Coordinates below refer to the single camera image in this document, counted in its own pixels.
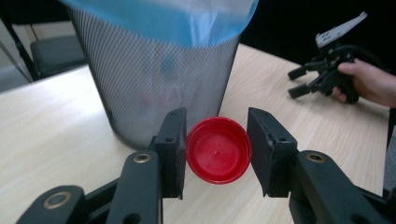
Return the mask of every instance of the plastic bag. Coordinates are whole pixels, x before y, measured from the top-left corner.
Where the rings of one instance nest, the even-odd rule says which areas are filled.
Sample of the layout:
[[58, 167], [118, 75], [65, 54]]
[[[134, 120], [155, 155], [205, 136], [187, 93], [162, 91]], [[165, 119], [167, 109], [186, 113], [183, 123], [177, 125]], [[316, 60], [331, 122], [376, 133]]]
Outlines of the plastic bag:
[[248, 25], [258, 0], [62, 0], [137, 35], [181, 47], [216, 46]]

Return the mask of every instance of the metal mesh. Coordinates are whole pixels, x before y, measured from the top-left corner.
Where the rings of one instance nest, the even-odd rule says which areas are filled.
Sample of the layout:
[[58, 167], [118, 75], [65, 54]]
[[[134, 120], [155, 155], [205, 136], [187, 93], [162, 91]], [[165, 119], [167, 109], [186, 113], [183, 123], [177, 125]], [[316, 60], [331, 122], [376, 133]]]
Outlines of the metal mesh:
[[82, 10], [70, 12], [109, 122], [128, 145], [146, 148], [171, 110], [187, 108], [188, 131], [219, 114], [238, 37], [210, 48], [181, 48]]

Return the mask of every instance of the red bottle cap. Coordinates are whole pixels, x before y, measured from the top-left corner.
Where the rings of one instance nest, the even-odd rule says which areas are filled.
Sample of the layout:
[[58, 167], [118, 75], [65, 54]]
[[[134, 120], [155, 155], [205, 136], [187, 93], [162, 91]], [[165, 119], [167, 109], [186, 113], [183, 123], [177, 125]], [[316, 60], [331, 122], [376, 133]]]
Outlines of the red bottle cap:
[[231, 119], [204, 119], [187, 137], [186, 157], [190, 168], [201, 179], [213, 184], [228, 184], [248, 168], [250, 140], [245, 130]]

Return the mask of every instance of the mesh trash can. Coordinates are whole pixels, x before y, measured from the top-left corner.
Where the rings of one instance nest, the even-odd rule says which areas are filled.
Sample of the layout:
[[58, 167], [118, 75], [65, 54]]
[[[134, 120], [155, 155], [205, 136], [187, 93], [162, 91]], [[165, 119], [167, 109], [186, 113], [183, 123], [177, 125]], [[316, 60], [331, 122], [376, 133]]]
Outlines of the mesh trash can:
[[187, 108], [187, 129], [216, 116], [239, 36], [185, 48], [138, 35], [84, 9], [71, 19], [113, 131], [128, 146], [147, 148], [165, 115]]

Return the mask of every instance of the white wall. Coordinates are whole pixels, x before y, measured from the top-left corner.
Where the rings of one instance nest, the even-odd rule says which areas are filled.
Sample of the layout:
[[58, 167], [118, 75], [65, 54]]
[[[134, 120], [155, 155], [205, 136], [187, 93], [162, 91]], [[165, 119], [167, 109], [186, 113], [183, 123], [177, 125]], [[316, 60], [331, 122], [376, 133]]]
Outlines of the white wall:
[[[48, 24], [34, 25], [35, 33], [38, 39], [59, 36], [59, 35], [72, 35], [75, 33], [73, 25], [71, 22], [55, 22]], [[26, 50], [30, 53], [30, 43], [35, 41], [35, 36], [33, 35], [30, 26], [14, 26], [14, 30], [17, 32], [18, 37], [25, 46]], [[5, 45], [7, 50], [12, 54], [13, 58], [17, 62], [22, 62], [22, 59], [18, 53], [13, 39], [8, 33], [4, 24], [0, 21], [0, 41]], [[7, 55], [0, 50], [0, 70], [4, 67], [12, 66], [11, 61]]]

